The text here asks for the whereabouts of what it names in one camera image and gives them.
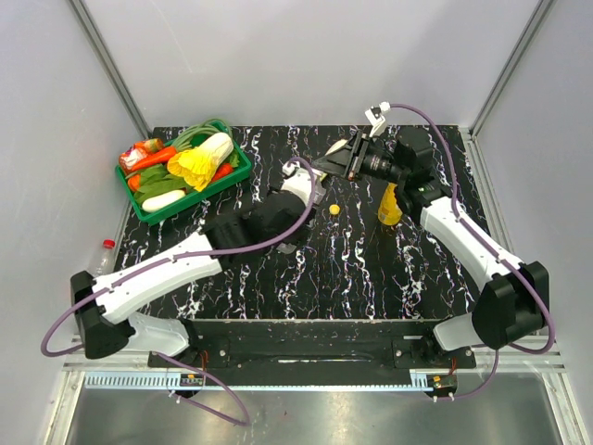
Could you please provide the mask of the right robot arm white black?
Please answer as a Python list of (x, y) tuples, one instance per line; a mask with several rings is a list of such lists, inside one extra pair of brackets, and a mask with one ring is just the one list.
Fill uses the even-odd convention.
[(409, 127), (397, 133), (391, 147), (356, 132), (336, 142), (313, 166), (349, 181), (368, 176), (394, 184), (401, 211), (436, 237), (470, 274), (481, 292), (473, 311), (440, 322), (421, 345), (423, 359), (440, 367), (455, 350), (514, 347), (548, 326), (549, 274), (540, 262), (527, 264), (510, 254), (472, 221), (435, 176), (433, 161), (427, 132)]

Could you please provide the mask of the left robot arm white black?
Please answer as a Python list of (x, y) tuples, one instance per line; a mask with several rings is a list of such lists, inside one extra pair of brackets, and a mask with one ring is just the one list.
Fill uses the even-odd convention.
[(70, 278), (70, 300), (84, 356), (98, 360), (123, 350), (163, 352), (181, 366), (197, 362), (201, 345), (186, 323), (144, 315), (141, 308), (171, 291), (255, 261), (306, 235), (315, 195), (282, 188), (256, 207), (226, 213), (200, 232), (123, 271)]

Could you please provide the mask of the orange juice bottle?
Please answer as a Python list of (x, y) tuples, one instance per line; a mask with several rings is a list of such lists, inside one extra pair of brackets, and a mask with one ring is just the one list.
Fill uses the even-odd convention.
[(395, 184), (389, 183), (379, 205), (377, 217), (385, 226), (397, 225), (402, 217), (402, 211), (397, 205), (396, 188)]

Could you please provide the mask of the clear bottle blue cap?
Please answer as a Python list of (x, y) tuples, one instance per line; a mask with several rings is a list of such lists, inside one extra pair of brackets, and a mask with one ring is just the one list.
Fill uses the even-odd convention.
[[(321, 171), (318, 171), (316, 169), (312, 170), (315, 178), (316, 178), (316, 185), (314, 187), (314, 199), (313, 199), (313, 206), (312, 209), (309, 213), (308, 219), (309, 218), (314, 218), (316, 216), (316, 210), (319, 207), (319, 205), (321, 204), (325, 193), (326, 193), (326, 189), (323, 186), (323, 180), (327, 177), (327, 174)], [(286, 244), (286, 238), (277, 246), (277, 250), (279, 252), (282, 252), (283, 254), (291, 254), (293, 253), (298, 246), (294, 246), (294, 245), (287, 245)]]

